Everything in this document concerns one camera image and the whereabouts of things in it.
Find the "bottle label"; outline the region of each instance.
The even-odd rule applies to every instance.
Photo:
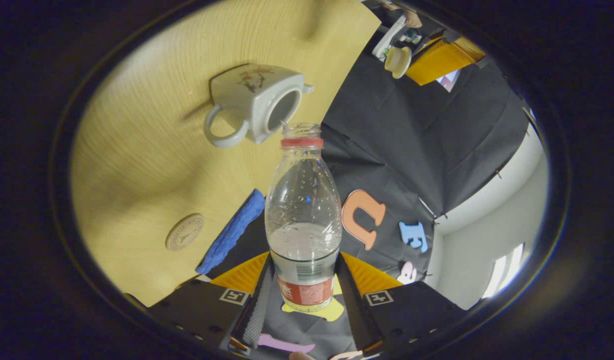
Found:
[[[297,285],[278,277],[282,297],[295,305],[309,306],[324,303],[334,292],[333,276],[316,285]]]
[[[334,289],[334,266],[339,250],[316,260],[291,260],[271,251],[282,296],[299,306],[328,301]]]

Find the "cup handle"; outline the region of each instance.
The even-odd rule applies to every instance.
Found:
[[[247,134],[247,130],[250,129],[250,123],[247,120],[243,120],[240,129],[236,130],[233,134],[216,136],[212,132],[212,124],[218,113],[223,110],[224,108],[222,105],[214,105],[211,110],[209,110],[207,117],[204,118],[204,136],[207,137],[207,140],[216,148],[231,148],[243,141],[243,138]]]
[[[314,85],[309,85],[309,84],[303,84],[302,85],[302,92],[304,92],[305,94],[309,94],[310,92],[314,91]]]

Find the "red bottle cap ring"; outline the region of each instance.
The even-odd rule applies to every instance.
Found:
[[[290,137],[280,140],[282,148],[323,148],[324,144],[321,137]]]

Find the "white wall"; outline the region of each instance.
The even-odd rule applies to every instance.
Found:
[[[522,260],[526,260],[543,218],[548,181],[543,155],[531,177],[511,198],[481,219],[445,234],[441,275],[434,279],[437,291],[469,309],[483,296],[496,259],[524,242]]]
[[[470,198],[447,212],[448,219],[439,218],[439,225],[435,228],[437,233],[451,234],[456,230],[478,221],[494,209],[500,207],[517,193],[536,172],[536,167],[544,157],[541,143],[534,127],[527,124],[527,134],[518,150],[505,167],[500,170],[500,177],[494,176],[485,186]]]

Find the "blue cloth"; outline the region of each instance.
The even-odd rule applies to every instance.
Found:
[[[254,189],[245,203],[227,223],[227,226],[223,228],[213,244],[211,244],[195,272],[207,274],[216,265],[220,264],[225,259],[225,256],[227,256],[227,253],[229,253],[229,250],[236,246],[236,241],[243,235],[247,226],[259,217],[264,209],[265,196],[257,189]]]

